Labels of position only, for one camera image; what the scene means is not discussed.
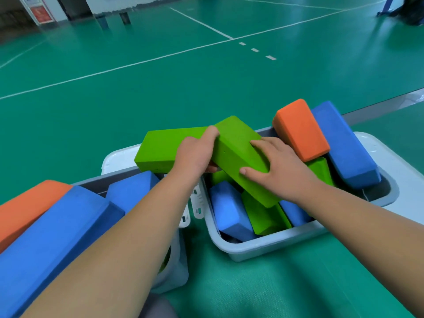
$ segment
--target orange foam block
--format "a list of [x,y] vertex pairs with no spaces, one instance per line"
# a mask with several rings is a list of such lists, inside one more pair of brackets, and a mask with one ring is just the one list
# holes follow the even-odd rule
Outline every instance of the orange foam block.
[[283,142],[290,145],[303,162],[330,151],[330,145],[303,99],[278,110],[272,125]]
[[1,205],[0,253],[71,188],[69,184],[46,180]]

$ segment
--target gymnasium floor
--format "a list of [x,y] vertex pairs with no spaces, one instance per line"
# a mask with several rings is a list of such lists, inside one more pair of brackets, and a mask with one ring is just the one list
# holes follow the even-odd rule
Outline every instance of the gymnasium floor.
[[[97,176],[148,130],[230,115],[259,129],[298,98],[344,114],[424,87],[424,30],[376,19],[383,4],[185,0],[130,13],[131,26],[116,15],[109,31],[84,21],[3,44],[0,203],[47,178]],[[378,133],[422,172],[422,108],[354,130]],[[184,235],[189,282],[167,295],[182,318],[411,317],[329,234],[243,263],[201,221]]]

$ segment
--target red poster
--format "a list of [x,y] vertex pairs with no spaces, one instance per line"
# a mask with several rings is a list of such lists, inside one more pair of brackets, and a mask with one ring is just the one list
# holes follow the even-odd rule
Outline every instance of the red poster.
[[44,6],[40,5],[37,7],[31,7],[31,12],[39,23],[47,23],[53,21],[50,14],[47,12]]

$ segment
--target court line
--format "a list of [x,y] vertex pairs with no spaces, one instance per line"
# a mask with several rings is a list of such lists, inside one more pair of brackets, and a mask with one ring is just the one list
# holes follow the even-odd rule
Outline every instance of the court line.
[[197,22],[197,23],[205,26],[206,28],[209,28],[210,30],[215,31],[216,33],[219,33],[221,36],[224,36],[224,37],[226,37],[226,38],[228,38],[230,40],[233,40],[234,39],[233,37],[230,37],[230,36],[226,35],[224,32],[221,32],[219,30],[216,30],[216,29],[212,28],[211,26],[208,26],[207,24],[204,24],[203,22],[200,22],[200,21],[192,18],[191,16],[188,16],[188,15],[184,14],[183,12],[180,12],[178,10],[175,10],[174,8],[171,8],[171,7],[169,9],[171,9],[171,10],[173,10],[175,12],[178,12],[181,15],[184,15],[185,17],[189,18],[190,20],[193,20],[194,22]]
[[18,55],[14,56],[13,58],[9,59],[8,61],[6,61],[4,64],[2,64],[0,66],[0,69],[2,69],[3,67],[6,67],[9,63],[13,62],[14,60],[16,60],[17,58],[19,58],[20,56],[24,55],[25,53],[27,53],[28,51],[31,51],[32,49],[38,47],[40,44],[46,42],[46,40],[43,40],[39,43],[37,43],[36,45],[32,46],[29,49],[26,49],[25,51],[22,51],[21,53],[19,53]]
[[260,0],[239,0],[239,1],[261,2],[261,3],[271,3],[271,4],[282,4],[282,5],[291,5],[293,7],[326,9],[326,10],[335,10],[335,11],[343,10],[343,9],[326,8],[326,7],[319,7],[319,6],[313,6],[313,5],[303,5],[303,4],[293,4],[293,3],[283,3],[283,2],[270,2],[270,1],[260,1]]
[[125,66],[116,67],[116,68],[105,70],[105,71],[101,71],[101,72],[96,72],[94,74],[88,74],[86,76],[82,76],[82,77],[78,77],[78,78],[73,78],[73,79],[61,81],[61,82],[58,82],[58,83],[53,83],[53,84],[50,84],[50,85],[45,85],[45,86],[42,86],[42,87],[30,89],[30,90],[20,91],[20,92],[14,93],[14,94],[10,94],[10,95],[6,95],[6,96],[3,96],[3,97],[0,97],[0,100],[6,99],[6,98],[10,98],[10,97],[15,97],[15,96],[18,96],[18,95],[27,94],[27,93],[33,92],[33,91],[38,91],[38,90],[50,88],[50,87],[57,86],[57,85],[62,85],[64,83],[70,83],[72,81],[77,81],[77,80],[85,79],[85,78],[88,78],[88,77],[97,76],[99,74],[105,74],[105,73],[112,72],[112,71],[119,70],[119,69],[124,69],[124,68],[132,67],[132,66],[137,66],[137,65],[142,64],[142,63],[146,63],[146,62],[150,62],[150,61],[155,61],[155,60],[159,60],[159,59],[162,59],[162,58],[171,57],[173,55],[178,55],[180,53],[186,53],[186,52],[189,52],[189,51],[192,51],[192,50],[197,50],[197,49],[201,49],[201,48],[206,48],[206,47],[214,46],[216,44],[221,44],[221,43],[225,43],[225,42],[229,42],[229,41],[233,41],[233,40],[238,40],[238,39],[242,39],[242,38],[247,38],[247,37],[255,36],[255,35],[266,33],[266,32],[270,32],[270,31],[275,31],[275,30],[279,30],[279,29],[288,28],[288,27],[291,27],[291,26],[294,26],[294,25],[299,25],[299,24],[305,23],[305,22],[310,22],[310,21],[321,19],[321,18],[325,18],[325,17],[330,16],[330,15],[335,15],[335,14],[338,14],[338,13],[347,12],[347,11],[351,11],[351,10],[357,10],[357,9],[365,8],[365,7],[368,7],[368,6],[371,6],[371,5],[376,5],[376,4],[383,3],[383,2],[386,2],[386,0],[378,1],[378,2],[374,2],[374,3],[369,3],[369,4],[364,4],[364,5],[361,5],[359,7],[350,8],[350,9],[346,9],[346,10],[340,10],[340,11],[337,11],[337,12],[334,12],[334,13],[329,13],[329,14],[321,15],[319,17],[312,18],[312,19],[309,19],[309,20],[304,20],[304,21],[292,23],[290,25],[279,26],[277,28],[268,29],[268,30],[260,31],[260,32],[256,32],[256,33],[252,33],[252,34],[249,34],[249,35],[246,35],[246,36],[241,36],[241,37],[237,37],[237,38],[233,38],[233,39],[223,40],[223,41],[215,42],[215,43],[212,43],[212,44],[205,44],[204,46],[199,46],[199,47],[195,47],[195,48],[191,48],[191,49],[187,49],[187,50],[183,50],[183,51],[178,51],[177,53],[170,53],[168,55],[163,55],[161,57],[157,57],[157,58],[153,58],[153,59],[148,59],[148,60],[144,60],[144,61],[140,61],[140,62],[136,62],[136,63],[131,63],[131,64],[128,64],[128,65],[125,65]]

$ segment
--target poster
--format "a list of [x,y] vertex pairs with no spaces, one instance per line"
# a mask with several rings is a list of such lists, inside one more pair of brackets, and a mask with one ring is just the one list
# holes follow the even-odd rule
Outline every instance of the poster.
[[43,0],[23,0],[23,1],[31,10],[32,14],[35,16],[36,20],[40,24],[54,21],[49,11],[47,10],[47,7],[45,6]]

